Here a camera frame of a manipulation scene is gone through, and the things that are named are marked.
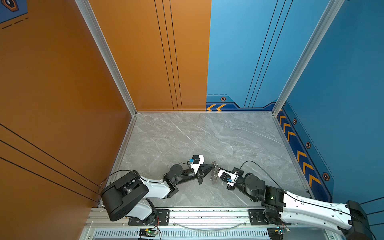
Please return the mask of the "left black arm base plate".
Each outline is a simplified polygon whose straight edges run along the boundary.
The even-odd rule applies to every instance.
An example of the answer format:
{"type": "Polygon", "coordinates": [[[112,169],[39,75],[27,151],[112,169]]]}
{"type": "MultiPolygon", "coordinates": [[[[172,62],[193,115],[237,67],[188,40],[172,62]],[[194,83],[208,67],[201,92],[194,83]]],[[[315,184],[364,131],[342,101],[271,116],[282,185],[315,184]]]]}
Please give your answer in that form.
{"type": "Polygon", "coordinates": [[[140,220],[135,217],[129,218],[129,226],[168,226],[170,220],[170,210],[169,209],[159,209],[154,213],[151,213],[144,220],[140,220]]]}

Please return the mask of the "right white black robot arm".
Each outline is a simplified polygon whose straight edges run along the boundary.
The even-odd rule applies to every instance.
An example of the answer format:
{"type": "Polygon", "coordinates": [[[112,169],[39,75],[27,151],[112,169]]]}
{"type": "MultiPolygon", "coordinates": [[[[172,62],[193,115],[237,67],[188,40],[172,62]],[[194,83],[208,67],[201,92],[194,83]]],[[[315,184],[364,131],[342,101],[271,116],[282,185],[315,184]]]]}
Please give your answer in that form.
{"type": "Polygon", "coordinates": [[[257,176],[240,169],[220,169],[218,177],[227,189],[238,189],[251,201],[264,208],[264,218],[270,225],[301,223],[343,235],[347,240],[374,240],[367,214],[355,201],[322,202],[305,198],[279,187],[265,184],[257,176]]]}

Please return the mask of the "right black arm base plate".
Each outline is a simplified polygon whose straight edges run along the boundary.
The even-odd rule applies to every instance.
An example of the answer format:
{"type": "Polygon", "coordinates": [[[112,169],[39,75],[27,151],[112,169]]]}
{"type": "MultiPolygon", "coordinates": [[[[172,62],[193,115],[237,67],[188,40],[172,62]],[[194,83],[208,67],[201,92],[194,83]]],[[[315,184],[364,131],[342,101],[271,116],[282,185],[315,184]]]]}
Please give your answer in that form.
{"type": "Polygon", "coordinates": [[[250,223],[252,226],[261,225],[291,225],[291,223],[283,222],[281,214],[269,209],[250,209],[248,210],[250,223]]]}

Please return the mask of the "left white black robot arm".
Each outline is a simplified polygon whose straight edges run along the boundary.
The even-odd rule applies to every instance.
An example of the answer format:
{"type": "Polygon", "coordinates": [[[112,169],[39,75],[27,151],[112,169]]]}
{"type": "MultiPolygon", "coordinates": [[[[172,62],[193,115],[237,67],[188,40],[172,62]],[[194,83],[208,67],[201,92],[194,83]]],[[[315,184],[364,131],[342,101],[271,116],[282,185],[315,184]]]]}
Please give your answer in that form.
{"type": "Polygon", "coordinates": [[[155,221],[157,210],[150,198],[168,199],[178,191],[178,185],[192,180],[199,184],[216,165],[198,164],[198,169],[183,169],[179,164],[171,166],[162,180],[141,177],[137,171],[130,171],[115,182],[106,186],[100,193],[110,221],[133,217],[146,225],[155,221]]]}

